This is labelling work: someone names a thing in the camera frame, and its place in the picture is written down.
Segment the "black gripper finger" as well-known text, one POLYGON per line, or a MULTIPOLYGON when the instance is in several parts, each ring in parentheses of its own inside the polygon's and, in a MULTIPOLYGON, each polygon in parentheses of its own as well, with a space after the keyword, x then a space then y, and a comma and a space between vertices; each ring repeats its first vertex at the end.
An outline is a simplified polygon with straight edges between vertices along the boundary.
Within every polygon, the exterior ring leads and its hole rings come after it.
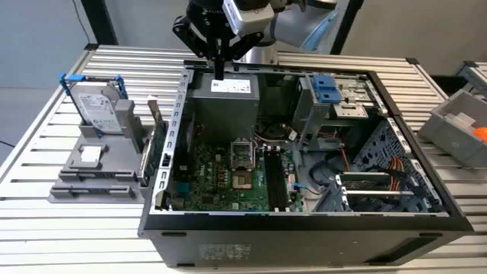
POLYGON ((191 21, 187 16, 179 16, 173 25, 173 32, 182 42, 201 58, 214 62, 215 80, 219 80, 219 56, 217 40, 211 37, 205 41, 191 28, 191 21))
POLYGON ((262 32, 245 35, 233 45, 230 45, 230 38, 222 39, 219 50, 219 80, 225 79, 226 62, 239 60, 255 45, 259 44, 262 39, 262 32))

